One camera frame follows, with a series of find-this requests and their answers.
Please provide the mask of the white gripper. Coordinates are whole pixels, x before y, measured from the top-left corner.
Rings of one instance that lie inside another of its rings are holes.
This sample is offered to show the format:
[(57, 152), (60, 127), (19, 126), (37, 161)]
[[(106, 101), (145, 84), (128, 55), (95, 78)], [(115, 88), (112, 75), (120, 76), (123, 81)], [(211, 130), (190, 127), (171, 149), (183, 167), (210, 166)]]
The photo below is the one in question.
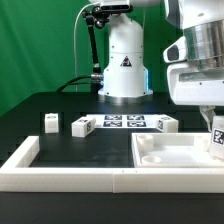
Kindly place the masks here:
[(196, 105), (207, 129), (212, 131), (214, 106), (224, 106), (224, 69), (198, 70), (191, 62), (171, 64), (167, 81), (172, 101), (176, 105)]

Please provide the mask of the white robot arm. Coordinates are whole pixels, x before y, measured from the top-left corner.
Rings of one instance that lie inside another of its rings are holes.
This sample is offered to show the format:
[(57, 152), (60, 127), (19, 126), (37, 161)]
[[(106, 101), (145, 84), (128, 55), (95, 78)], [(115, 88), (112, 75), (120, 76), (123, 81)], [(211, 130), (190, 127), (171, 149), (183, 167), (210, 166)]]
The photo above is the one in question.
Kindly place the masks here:
[(163, 52), (171, 99), (177, 105), (198, 106), (211, 127), (214, 109), (224, 106), (224, 0), (100, 0), (110, 30), (109, 64), (99, 94), (122, 102), (151, 93), (143, 66), (143, 29), (127, 13), (160, 2), (166, 19), (183, 31)]

